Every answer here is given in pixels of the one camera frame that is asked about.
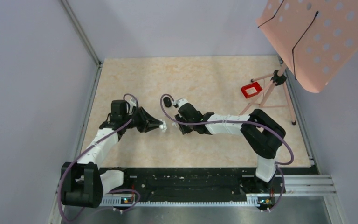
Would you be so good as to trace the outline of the black earbud charging case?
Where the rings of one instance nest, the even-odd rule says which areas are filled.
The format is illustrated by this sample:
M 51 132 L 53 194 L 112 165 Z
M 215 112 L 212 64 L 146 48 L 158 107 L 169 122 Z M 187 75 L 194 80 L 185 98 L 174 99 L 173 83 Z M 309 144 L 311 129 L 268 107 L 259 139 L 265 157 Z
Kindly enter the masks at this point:
M 172 100 L 171 100 L 171 98 L 168 97 L 168 96 L 163 97 L 163 104 L 164 104 L 164 106 L 165 106 L 166 108 L 172 107 Z

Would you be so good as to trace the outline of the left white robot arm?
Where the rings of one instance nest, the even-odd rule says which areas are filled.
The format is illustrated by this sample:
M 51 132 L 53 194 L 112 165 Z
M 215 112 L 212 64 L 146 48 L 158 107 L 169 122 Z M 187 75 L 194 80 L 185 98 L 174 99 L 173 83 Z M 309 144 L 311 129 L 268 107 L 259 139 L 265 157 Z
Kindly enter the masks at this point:
M 61 203 L 63 205 L 97 208 L 104 195 L 116 189 L 127 192 L 131 181 L 120 170 L 100 172 L 109 151 L 127 129 L 140 133 L 155 129 L 167 130 L 166 122 L 151 116 L 135 98 L 113 100 L 107 119 L 99 126 L 95 138 L 75 162 L 62 166 Z

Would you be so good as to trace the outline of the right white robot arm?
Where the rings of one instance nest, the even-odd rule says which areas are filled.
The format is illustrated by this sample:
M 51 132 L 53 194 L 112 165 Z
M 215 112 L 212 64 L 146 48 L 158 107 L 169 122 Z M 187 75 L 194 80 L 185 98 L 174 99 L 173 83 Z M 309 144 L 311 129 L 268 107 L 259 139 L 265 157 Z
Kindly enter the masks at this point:
M 249 115 L 219 115 L 214 112 L 202 114 L 186 99 L 174 101 L 178 109 L 175 120 L 182 134 L 231 134 L 243 136 L 257 154 L 255 187 L 268 192 L 274 185 L 275 157 L 283 144 L 285 130 L 263 110 L 255 109 Z

